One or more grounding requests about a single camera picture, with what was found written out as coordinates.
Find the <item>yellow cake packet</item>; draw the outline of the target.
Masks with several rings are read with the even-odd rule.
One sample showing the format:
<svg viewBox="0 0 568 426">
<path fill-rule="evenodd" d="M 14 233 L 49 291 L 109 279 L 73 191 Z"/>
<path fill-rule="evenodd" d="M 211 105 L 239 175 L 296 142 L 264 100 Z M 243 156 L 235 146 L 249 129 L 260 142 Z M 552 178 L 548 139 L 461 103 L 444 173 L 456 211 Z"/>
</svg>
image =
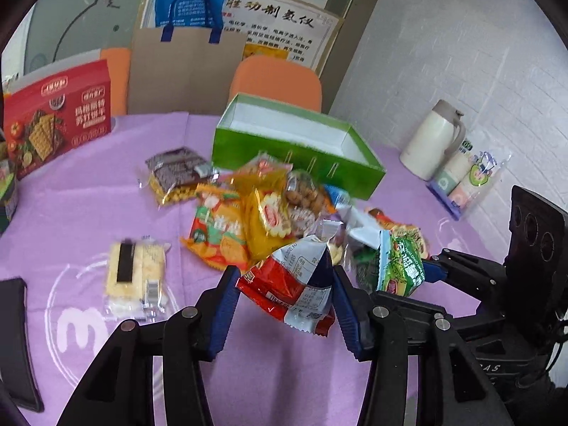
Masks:
<svg viewBox="0 0 568 426">
<path fill-rule="evenodd" d="M 154 323 L 165 317 L 166 254 L 170 244 L 143 237 L 111 245 L 104 288 L 105 307 L 115 320 Z"/>
</svg>

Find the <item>brown chocolate wafer pack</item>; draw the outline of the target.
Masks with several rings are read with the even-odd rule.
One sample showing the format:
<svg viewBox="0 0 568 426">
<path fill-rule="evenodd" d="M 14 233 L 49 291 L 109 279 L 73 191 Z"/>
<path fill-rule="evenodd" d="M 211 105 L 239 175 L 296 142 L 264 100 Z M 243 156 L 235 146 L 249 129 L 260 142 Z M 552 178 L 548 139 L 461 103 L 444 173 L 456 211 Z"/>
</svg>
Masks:
<svg viewBox="0 0 568 426">
<path fill-rule="evenodd" d="M 156 154 L 144 164 L 147 185 L 159 206 L 189 200 L 196 196 L 199 184 L 214 183 L 219 178 L 219 170 L 188 147 Z"/>
</svg>

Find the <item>round red-white candy pack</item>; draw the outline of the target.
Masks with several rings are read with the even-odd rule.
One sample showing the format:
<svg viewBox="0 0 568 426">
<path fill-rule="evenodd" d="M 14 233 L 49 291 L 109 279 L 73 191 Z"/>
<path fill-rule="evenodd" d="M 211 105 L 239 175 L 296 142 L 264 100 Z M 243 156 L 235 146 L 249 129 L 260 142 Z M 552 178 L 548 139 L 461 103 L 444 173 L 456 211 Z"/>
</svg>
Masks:
<svg viewBox="0 0 568 426">
<path fill-rule="evenodd" d="M 311 209 L 303 207 L 291 207 L 289 215 L 295 236 L 304 236 L 320 217 L 319 213 L 314 213 Z"/>
</svg>

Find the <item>instant noodle bowl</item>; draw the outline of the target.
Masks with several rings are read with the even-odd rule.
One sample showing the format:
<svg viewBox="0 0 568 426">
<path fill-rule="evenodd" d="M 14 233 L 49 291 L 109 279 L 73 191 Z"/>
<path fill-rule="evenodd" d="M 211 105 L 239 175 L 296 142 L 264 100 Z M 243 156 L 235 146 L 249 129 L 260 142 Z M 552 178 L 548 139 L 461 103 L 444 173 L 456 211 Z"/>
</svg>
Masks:
<svg viewBox="0 0 568 426">
<path fill-rule="evenodd" d="M 0 190 L 0 235 L 3 235 L 11 224 L 18 205 L 18 180 L 15 167 L 9 160 L 1 161 Z"/>
</svg>

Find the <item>white chinese text poster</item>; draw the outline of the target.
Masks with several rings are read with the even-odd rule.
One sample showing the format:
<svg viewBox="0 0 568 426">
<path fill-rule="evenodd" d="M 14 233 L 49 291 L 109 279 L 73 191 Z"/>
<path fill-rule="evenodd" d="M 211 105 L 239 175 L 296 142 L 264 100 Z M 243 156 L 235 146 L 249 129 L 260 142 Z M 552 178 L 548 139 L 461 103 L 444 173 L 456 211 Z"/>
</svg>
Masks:
<svg viewBox="0 0 568 426">
<path fill-rule="evenodd" d="M 142 0 L 137 23 L 153 28 L 155 0 Z M 247 34 L 244 58 L 264 54 L 318 73 L 341 19 L 296 0 L 225 0 L 223 30 Z"/>
</svg>

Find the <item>blue green snack packet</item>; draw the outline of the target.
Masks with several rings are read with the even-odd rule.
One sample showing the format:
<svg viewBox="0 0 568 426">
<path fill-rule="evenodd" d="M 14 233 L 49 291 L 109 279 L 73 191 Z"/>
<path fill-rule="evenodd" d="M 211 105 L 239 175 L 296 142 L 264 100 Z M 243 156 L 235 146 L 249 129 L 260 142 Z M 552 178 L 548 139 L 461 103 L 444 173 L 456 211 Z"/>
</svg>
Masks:
<svg viewBox="0 0 568 426">
<path fill-rule="evenodd" d="M 351 204 L 351 197 L 346 190 L 331 185 L 323 185 L 322 187 L 326 192 L 327 198 L 329 199 L 331 205 L 335 209 L 337 209 L 339 206 Z"/>
</svg>

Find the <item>right orange chair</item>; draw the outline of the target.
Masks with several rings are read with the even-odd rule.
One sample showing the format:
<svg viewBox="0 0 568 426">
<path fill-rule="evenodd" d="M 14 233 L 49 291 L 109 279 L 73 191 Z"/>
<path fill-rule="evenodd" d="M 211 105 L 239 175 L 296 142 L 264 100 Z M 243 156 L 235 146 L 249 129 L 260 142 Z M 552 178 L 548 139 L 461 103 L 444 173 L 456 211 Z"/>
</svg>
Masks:
<svg viewBox="0 0 568 426">
<path fill-rule="evenodd" d="M 265 55 L 250 56 L 238 65 L 228 102 L 240 93 L 322 111 L 322 84 L 313 70 Z"/>
</svg>

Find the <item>yellow corn snack bag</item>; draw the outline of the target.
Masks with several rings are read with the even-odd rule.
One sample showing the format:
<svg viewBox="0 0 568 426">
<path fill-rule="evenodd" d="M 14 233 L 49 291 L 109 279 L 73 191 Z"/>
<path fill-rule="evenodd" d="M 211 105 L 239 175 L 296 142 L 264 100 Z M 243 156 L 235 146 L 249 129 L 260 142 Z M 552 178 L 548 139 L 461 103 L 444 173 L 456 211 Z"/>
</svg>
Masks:
<svg viewBox="0 0 568 426">
<path fill-rule="evenodd" d="M 295 241 L 287 204 L 277 190 L 254 189 L 245 199 L 244 220 L 253 263 Z"/>
</svg>

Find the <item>red chinese snack packet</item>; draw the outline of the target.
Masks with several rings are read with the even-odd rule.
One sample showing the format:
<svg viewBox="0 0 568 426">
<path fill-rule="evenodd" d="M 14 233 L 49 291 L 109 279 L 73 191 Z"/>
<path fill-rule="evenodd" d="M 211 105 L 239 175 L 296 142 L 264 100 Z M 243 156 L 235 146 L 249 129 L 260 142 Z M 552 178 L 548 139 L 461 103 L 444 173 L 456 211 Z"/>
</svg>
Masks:
<svg viewBox="0 0 568 426">
<path fill-rule="evenodd" d="M 393 235 L 410 236 L 415 242 L 423 260 L 427 260 L 430 257 L 427 240 L 418 226 L 396 222 L 379 208 L 368 209 L 366 213 L 373 217 L 382 229 L 390 231 Z"/>
</svg>

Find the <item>paper cup pack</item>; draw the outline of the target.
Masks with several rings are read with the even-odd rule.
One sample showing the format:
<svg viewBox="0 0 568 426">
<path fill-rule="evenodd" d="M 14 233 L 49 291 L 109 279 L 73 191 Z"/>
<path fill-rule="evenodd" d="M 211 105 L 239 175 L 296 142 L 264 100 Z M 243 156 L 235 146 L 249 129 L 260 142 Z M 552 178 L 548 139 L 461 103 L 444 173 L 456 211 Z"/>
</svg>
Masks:
<svg viewBox="0 0 568 426">
<path fill-rule="evenodd" d="M 512 149 L 486 130 L 474 130 L 426 183 L 454 220 L 460 220 L 496 184 Z"/>
</svg>

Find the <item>red cracker box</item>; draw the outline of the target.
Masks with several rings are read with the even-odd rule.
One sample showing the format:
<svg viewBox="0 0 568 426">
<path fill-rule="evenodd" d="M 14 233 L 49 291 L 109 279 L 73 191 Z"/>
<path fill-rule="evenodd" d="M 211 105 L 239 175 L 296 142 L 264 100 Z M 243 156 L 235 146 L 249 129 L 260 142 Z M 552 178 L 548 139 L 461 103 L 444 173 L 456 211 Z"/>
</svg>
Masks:
<svg viewBox="0 0 568 426">
<path fill-rule="evenodd" d="M 8 155 L 16 177 L 111 132 L 111 78 L 105 60 L 47 76 L 4 103 Z"/>
</svg>

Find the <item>white thermos jug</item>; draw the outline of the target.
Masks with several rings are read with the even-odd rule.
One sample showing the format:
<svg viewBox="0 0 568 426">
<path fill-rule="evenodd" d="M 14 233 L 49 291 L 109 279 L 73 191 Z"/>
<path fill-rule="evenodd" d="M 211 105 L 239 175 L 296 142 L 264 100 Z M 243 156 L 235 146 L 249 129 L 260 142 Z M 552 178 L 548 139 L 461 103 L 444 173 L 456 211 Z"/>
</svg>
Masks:
<svg viewBox="0 0 568 426">
<path fill-rule="evenodd" d="M 466 135 L 463 112 L 440 99 L 399 155 L 400 162 L 424 181 L 459 148 Z"/>
</svg>

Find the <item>yellow transparent snack bag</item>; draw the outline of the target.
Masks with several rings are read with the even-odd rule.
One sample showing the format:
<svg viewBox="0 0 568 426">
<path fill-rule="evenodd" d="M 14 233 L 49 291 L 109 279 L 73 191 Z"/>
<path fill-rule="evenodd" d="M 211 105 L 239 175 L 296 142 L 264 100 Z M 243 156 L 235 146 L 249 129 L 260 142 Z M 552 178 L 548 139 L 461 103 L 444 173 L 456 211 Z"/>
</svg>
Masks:
<svg viewBox="0 0 568 426">
<path fill-rule="evenodd" d="M 249 195 L 254 190 L 282 192 L 287 183 L 292 164 L 283 163 L 266 153 L 261 153 L 242 167 L 227 173 L 219 180 L 231 190 Z"/>
</svg>

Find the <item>green gift box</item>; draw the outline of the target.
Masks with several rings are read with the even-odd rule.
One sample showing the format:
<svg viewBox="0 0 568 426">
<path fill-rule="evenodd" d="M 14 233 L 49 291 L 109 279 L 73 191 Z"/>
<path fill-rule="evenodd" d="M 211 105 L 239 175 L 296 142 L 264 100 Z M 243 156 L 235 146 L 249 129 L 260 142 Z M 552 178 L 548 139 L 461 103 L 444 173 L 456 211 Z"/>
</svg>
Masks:
<svg viewBox="0 0 568 426">
<path fill-rule="evenodd" d="M 221 168 L 237 169 L 263 153 L 363 200 L 373 195 L 386 175 L 375 151 L 349 123 L 239 93 L 215 128 L 212 161 Z"/>
</svg>

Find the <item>red white snack packet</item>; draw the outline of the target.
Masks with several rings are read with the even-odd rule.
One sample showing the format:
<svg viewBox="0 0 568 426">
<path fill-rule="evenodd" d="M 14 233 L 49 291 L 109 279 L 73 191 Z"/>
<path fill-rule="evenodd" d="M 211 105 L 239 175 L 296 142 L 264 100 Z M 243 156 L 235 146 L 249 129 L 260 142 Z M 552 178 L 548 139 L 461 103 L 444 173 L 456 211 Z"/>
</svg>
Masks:
<svg viewBox="0 0 568 426">
<path fill-rule="evenodd" d="M 325 337 L 335 321 L 332 272 L 327 244 L 306 236 L 242 274 L 236 288 L 276 320 Z"/>
</svg>

